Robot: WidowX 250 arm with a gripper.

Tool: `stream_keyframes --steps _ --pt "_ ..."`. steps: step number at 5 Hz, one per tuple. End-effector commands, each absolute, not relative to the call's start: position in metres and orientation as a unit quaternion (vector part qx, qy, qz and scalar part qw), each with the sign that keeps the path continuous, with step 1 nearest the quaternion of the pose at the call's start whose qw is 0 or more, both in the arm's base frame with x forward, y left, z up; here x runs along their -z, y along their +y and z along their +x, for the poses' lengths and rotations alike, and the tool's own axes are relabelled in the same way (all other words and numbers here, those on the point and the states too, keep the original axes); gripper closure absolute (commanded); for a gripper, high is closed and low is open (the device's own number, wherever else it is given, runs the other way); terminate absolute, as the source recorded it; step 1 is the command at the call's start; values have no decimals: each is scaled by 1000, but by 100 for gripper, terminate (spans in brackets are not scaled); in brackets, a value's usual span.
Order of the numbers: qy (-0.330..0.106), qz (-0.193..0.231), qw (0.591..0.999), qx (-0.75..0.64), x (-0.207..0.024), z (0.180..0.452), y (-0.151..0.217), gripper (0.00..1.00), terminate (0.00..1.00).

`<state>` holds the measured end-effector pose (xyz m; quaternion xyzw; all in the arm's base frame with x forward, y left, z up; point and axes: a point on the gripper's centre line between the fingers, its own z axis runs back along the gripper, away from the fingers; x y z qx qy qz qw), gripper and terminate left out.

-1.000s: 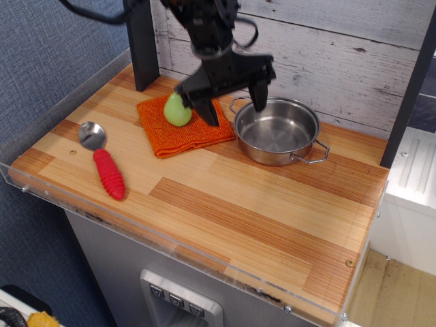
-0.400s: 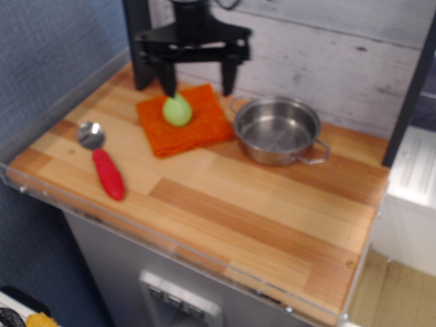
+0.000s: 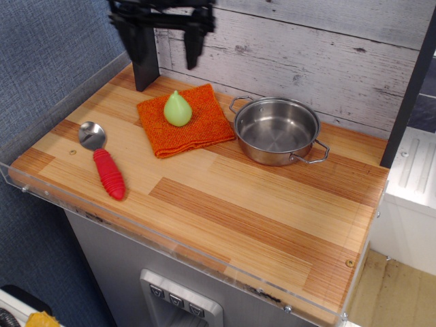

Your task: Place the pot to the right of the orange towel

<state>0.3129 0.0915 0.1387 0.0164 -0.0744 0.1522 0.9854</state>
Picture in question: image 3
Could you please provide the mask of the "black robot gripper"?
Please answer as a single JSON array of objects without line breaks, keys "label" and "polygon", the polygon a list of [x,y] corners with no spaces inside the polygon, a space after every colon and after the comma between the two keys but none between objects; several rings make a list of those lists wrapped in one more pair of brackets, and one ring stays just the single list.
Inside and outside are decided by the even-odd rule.
[{"label": "black robot gripper", "polygon": [[198,64],[206,33],[215,29],[214,1],[110,1],[110,18],[117,23],[130,59],[143,65],[152,54],[152,30],[184,30],[187,69]]}]

